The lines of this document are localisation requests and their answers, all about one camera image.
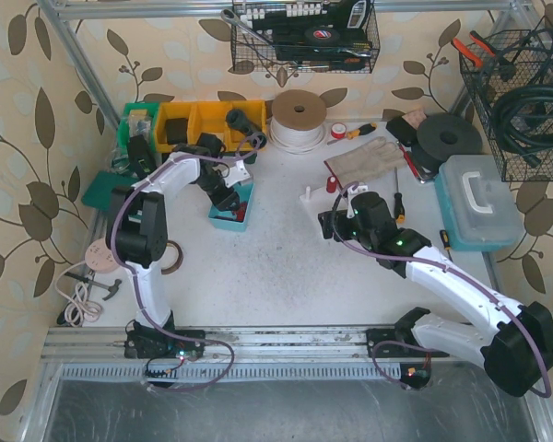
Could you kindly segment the white peg base plate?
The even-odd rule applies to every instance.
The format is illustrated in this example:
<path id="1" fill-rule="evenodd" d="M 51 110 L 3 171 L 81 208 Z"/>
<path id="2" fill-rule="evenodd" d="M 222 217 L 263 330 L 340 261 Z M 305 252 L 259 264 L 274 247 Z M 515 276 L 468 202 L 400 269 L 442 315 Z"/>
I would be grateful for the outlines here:
<path id="1" fill-rule="evenodd" d="M 325 187 L 313 189 L 307 186 L 305 193 L 300 196 L 300 201 L 310 219 L 317 221 L 318 214 L 331 211 L 338 195 L 338 192 L 328 192 Z"/>

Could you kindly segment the black orange screwdriver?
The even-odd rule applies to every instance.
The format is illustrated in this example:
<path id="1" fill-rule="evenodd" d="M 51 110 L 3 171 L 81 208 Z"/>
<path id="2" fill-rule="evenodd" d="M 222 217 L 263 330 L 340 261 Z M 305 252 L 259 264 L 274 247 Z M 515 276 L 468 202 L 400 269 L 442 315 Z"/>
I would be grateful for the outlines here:
<path id="1" fill-rule="evenodd" d="M 399 189 L 398 169 L 394 169 L 394 219 L 398 224 L 403 224 L 406 219 L 406 210 L 403 203 L 403 194 Z"/>

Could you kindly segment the blue plastic tray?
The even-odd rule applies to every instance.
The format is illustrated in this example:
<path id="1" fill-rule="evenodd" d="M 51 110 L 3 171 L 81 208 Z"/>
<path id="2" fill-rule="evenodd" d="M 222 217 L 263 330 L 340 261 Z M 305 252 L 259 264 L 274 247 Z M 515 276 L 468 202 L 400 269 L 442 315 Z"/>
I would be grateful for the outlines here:
<path id="1" fill-rule="evenodd" d="M 242 223 L 236 221 L 236 211 L 220 212 L 214 206 L 209 209 L 207 217 L 213 227 L 217 229 L 241 233 L 246 230 L 250 218 L 250 213 L 252 211 L 254 184 L 252 182 L 245 185 L 236 184 L 235 191 L 240 196 L 240 203 L 248 203 L 247 214 L 245 220 Z"/>

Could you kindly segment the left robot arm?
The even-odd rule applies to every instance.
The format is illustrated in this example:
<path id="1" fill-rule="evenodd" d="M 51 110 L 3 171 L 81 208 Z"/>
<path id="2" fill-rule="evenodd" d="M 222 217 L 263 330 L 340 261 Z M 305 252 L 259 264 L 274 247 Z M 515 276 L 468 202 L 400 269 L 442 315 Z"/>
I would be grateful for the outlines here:
<path id="1" fill-rule="evenodd" d="M 249 176 L 231 179 L 229 173 L 237 168 L 228 162 L 222 171 L 217 169 L 223 149 L 218 138 L 205 134 L 194 145 L 176 145 L 167 160 L 139 182 L 112 190 L 107 247 L 133 283 L 136 322 L 161 335 L 175 335 L 160 266 L 169 239 L 167 204 L 196 184 L 219 211 L 239 210 L 235 185 Z"/>

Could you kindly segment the brown tape roll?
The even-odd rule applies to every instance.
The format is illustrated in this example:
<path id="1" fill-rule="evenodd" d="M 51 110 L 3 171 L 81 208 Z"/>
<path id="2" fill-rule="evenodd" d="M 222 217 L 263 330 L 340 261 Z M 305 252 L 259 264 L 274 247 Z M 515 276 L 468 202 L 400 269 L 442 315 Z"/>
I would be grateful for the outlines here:
<path id="1" fill-rule="evenodd" d="M 180 269 L 183 262 L 183 251 L 178 243 L 169 240 L 161 259 L 161 274 L 170 275 Z"/>

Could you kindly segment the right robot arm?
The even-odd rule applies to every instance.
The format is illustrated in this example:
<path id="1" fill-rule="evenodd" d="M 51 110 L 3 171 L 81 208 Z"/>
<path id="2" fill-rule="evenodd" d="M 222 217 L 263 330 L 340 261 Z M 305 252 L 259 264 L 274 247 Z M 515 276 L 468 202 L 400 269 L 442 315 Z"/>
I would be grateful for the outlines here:
<path id="1" fill-rule="evenodd" d="M 399 227 L 386 201 L 376 192 L 343 191 L 337 205 L 318 215 L 322 234 L 374 258 L 383 268 L 423 286 L 464 318 L 446 320 L 427 308 L 413 308 L 394 325 L 394 338 L 375 342 L 377 359 L 390 346 L 425 355 L 456 356 L 482 368 L 513 397 L 527 392 L 552 394 L 553 318 L 537 301 L 525 305 L 484 285 L 447 259 L 423 235 Z"/>

